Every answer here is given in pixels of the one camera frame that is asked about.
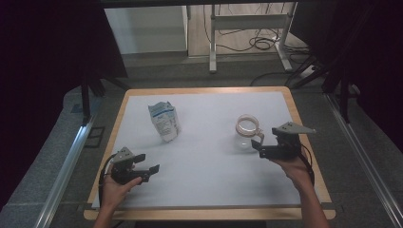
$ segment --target forearm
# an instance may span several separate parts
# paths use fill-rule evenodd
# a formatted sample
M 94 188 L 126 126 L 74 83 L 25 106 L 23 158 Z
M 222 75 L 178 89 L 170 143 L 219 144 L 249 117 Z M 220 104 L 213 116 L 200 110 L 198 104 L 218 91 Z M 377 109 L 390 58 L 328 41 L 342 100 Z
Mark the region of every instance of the forearm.
M 112 221 L 114 209 L 111 207 L 101 207 L 97 219 L 94 223 L 94 228 L 107 228 Z
M 306 228 L 327 228 L 330 227 L 328 220 L 323 213 L 317 194 L 310 182 L 303 183 L 298 188 L 303 225 Z

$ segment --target metal stand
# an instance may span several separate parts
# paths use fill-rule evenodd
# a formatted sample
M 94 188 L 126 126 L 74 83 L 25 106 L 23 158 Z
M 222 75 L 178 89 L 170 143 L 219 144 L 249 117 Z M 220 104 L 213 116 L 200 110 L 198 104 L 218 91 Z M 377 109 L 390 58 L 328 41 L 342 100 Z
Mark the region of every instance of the metal stand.
M 293 3 L 287 14 L 273 15 L 216 15 L 215 5 L 212 5 L 210 73 L 217 72 L 216 30 L 226 29 L 283 29 L 279 42 L 275 46 L 285 71 L 292 71 L 291 64 L 284 53 L 284 43 L 291 26 L 296 4 Z

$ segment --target gray floor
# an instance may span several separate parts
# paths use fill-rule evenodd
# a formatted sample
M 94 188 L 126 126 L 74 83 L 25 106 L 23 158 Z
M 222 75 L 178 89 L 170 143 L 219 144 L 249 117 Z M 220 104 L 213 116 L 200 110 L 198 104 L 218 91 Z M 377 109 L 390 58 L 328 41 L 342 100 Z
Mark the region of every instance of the gray floor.
M 209 74 L 205 58 L 152 56 L 138 60 L 125 56 L 129 74 L 123 79 L 134 88 L 249 86 L 257 76 L 282 71 L 277 55 L 220 57 L 218 72 Z M 284 75 L 272 75 L 256 82 L 256 86 L 282 86 Z M 363 171 L 352 147 L 336 121 L 328 101 L 321 93 L 319 78 L 301 89 L 293 90 L 299 115 L 305 125 L 314 127 L 318 134 L 309 136 L 315 150 L 323 178 L 336 208 L 333 227 L 394 227 L 384 206 Z M 93 128 L 103 128 L 100 144 L 87 140 L 67 189 L 61 199 L 50 227 L 91 227 L 83 211 L 93 180 L 97 175 L 108 137 L 125 92 L 104 82 L 106 95 Z M 0 214 L 0 227 L 31 227 L 38 219 L 48 193 L 67 156 L 81 125 L 80 89 L 71 90 L 65 97 L 64 110 L 49 135 L 36 161 Z M 403 158 L 400 151 L 356 104 L 350 101 L 351 126 L 366 147 L 377 171 L 393 192 L 399 204 L 403 201 Z M 120 227 L 194 227 L 193 224 L 168 224 L 127 221 Z M 198 223 L 199 226 L 214 224 Z M 234 227 L 234 224 L 221 224 Z M 274 220 L 264 223 L 238 223 L 236 227 L 301 227 L 299 220 Z

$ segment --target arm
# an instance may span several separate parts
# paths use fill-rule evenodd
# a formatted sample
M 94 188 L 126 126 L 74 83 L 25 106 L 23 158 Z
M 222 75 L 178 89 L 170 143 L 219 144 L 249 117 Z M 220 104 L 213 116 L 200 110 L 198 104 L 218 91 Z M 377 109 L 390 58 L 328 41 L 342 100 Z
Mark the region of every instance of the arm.
M 131 188 L 136 186 L 142 181 L 142 178 L 134 179 L 125 185 L 120 185 L 110 177 L 110 171 L 112 170 L 112 164 L 109 166 L 105 180 L 104 180 L 104 193 L 102 195 L 102 205 L 98 217 L 95 220 L 94 228 L 106 228 L 109 227 L 109 223 L 112 221 L 113 213 L 116 208 L 125 199 L 125 195 Z
M 327 228 L 330 227 L 317 199 L 314 186 L 311 184 L 307 168 L 300 158 L 290 161 L 272 161 L 281 166 L 285 174 L 299 192 L 301 201 L 302 222 L 304 227 Z

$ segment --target wall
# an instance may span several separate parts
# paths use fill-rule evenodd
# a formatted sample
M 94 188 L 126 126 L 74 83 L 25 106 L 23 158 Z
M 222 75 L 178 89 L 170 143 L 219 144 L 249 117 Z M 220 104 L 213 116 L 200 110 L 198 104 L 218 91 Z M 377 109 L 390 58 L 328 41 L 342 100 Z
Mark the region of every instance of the wall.
M 121 54 L 187 50 L 185 7 L 105 11 Z

